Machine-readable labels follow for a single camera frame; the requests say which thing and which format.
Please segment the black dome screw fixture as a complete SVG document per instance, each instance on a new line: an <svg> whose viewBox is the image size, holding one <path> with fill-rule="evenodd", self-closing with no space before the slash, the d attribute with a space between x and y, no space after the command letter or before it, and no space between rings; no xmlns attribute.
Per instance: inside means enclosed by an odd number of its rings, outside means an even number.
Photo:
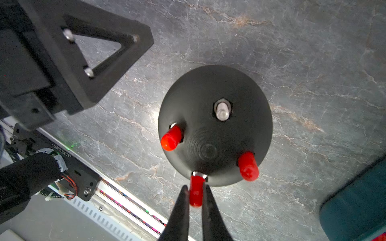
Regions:
<svg viewBox="0 0 386 241"><path fill-rule="evenodd" d="M230 118L219 121L214 103L227 99ZM158 116L163 136L178 124L184 138L165 151L171 165L185 178L193 171L207 175L210 186L228 186L242 180L238 158L252 152L257 164L265 159L272 139L272 113L257 83L228 66L207 65L181 76L166 93Z"/></svg>

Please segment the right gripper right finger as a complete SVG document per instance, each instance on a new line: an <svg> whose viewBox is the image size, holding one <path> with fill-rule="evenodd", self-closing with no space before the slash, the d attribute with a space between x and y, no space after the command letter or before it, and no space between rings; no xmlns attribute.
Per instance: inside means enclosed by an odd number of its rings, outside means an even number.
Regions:
<svg viewBox="0 0 386 241"><path fill-rule="evenodd" d="M203 241L233 241L211 192L210 186L203 185L202 205Z"/></svg>

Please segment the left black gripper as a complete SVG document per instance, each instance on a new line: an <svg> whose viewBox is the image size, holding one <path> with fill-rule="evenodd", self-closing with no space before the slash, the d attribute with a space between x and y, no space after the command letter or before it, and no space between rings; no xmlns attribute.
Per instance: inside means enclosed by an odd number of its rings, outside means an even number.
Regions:
<svg viewBox="0 0 386 241"><path fill-rule="evenodd" d="M1 118L34 130L90 108L153 43L149 26L83 1L1 1Z"/></svg>

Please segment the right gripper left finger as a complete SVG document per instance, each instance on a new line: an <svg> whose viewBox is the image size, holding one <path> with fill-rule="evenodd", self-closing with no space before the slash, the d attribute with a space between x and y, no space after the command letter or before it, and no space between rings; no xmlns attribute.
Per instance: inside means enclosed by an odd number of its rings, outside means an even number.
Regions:
<svg viewBox="0 0 386 241"><path fill-rule="evenodd" d="M175 202L166 228L158 241L187 241L190 223L190 193L184 185Z"/></svg>

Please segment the red screw protection sleeve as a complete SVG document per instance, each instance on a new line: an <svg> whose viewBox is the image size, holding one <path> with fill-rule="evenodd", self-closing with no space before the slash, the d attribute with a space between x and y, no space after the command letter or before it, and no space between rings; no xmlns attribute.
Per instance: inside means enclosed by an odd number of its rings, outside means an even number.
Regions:
<svg viewBox="0 0 386 241"><path fill-rule="evenodd" d="M179 143L182 142L184 133L182 128L178 124L174 124L168 131L162 136L161 146L165 151L173 151L177 148Z"/></svg>

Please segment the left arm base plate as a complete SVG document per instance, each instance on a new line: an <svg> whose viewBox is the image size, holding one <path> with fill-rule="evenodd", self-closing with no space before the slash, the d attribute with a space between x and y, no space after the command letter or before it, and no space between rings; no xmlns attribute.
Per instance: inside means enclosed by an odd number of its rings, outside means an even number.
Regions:
<svg viewBox="0 0 386 241"><path fill-rule="evenodd" d="M98 173L70 154L69 150L59 146L37 130L27 131L20 124L15 124L11 145L24 158L43 148L53 149L56 154L60 154L68 167L66 174L77 185L77 196L84 201L91 199L101 180Z"/></svg>

